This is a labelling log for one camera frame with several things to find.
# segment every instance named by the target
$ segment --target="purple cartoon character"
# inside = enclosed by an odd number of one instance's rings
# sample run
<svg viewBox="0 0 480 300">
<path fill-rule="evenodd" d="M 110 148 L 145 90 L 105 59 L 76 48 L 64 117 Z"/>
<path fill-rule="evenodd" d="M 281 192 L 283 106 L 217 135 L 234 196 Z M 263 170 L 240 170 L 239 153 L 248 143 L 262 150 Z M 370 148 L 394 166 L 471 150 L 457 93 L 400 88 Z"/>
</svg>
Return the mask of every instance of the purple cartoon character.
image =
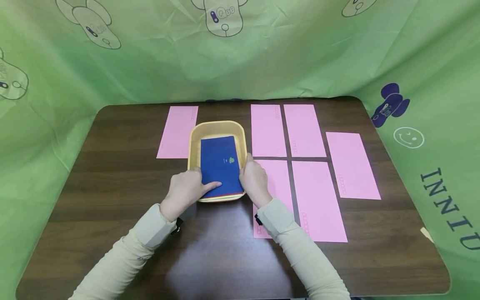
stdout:
<svg viewBox="0 0 480 300">
<path fill-rule="evenodd" d="M 410 99 L 403 99 L 400 87 L 395 83 L 384 86 L 380 94 L 385 101 L 377 107 L 372 116 L 372 122 L 376 128 L 382 127 L 390 115 L 395 118 L 403 115 L 410 104 Z"/>
</svg>

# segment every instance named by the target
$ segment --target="sleeve cuff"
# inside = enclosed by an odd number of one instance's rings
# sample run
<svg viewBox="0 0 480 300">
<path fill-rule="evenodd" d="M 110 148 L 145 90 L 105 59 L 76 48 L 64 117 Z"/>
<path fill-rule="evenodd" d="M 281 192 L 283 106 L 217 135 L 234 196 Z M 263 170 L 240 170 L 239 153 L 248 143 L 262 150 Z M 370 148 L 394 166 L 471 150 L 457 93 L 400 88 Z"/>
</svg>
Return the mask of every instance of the sleeve cuff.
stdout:
<svg viewBox="0 0 480 300">
<path fill-rule="evenodd" d="M 261 207 L 257 211 L 257 216 L 273 239 L 295 222 L 292 212 L 277 198 Z"/>
<path fill-rule="evenodd" d="M 176 228 L 176 222 L 169 222 L 160 212 L 158 204 L 150 209 L 138 220 L 133 231 L 138 241 L 147 248 L 158 247 Z"/>
</svg>

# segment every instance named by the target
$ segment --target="green fabric backdrop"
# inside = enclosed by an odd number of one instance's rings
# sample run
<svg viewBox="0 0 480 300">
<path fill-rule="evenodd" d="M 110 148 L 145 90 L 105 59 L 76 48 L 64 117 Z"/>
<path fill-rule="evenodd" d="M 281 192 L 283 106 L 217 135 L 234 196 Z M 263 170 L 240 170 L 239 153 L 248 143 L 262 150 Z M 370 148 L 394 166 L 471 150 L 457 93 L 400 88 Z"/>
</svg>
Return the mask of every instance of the green fabric backdrop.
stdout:
<svg viewBox="0 0 480 300">
<path fill-rule="evenodd" d="M 378 117 L 450 271 L 410 299 L 479 298 L 480 1 L 1 0 L 0 48 L 2 299 L 102 107 L 341 95 Z"/>
</svg>

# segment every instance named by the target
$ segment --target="person's left hand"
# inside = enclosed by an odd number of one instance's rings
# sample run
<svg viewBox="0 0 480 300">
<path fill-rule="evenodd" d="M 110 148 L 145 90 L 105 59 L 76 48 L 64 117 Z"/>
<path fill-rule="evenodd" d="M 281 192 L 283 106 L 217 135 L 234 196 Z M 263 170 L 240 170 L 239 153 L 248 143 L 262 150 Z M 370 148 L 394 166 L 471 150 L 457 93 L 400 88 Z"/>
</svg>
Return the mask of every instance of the person's left hand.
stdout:
<svg viewBox="0 0 480 300">
<path fill-rule="evenodd" d="M 202 184 L 202 173 L 199 167 L 173 175 L 168 194 L 160 203 L 160 212 L 168 221 L 173 222 L 206 192 L 220 185 L 222 183 L 219 181 Z"/>
</svg>

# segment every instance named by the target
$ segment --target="tray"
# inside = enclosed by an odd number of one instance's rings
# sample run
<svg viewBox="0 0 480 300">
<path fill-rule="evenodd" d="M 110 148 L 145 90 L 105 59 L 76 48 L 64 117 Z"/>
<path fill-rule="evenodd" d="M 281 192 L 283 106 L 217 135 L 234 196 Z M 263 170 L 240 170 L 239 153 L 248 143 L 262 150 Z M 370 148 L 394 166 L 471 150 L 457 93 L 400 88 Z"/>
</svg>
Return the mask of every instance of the tray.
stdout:
<svg viewBox="0 0 480 300">
<path fill-rule="evenodd" d="M 245 131 L 243 127 L 234 121 L 214 121 L 200 123 L 190 133 L 190 147 L 188 151 L 188 170 L 200 166 L 200 140 L 224 136 L 233 136 L 235 149 L 237 150 L 237 161 L 240 168 L 243 168 L 247 159 L 247 144 L 245 142 Z M 200 199 L 199 202 L 225 202 L 237 200 L 245 194 L 233 195 L 221 199 Z"/>
</svg>

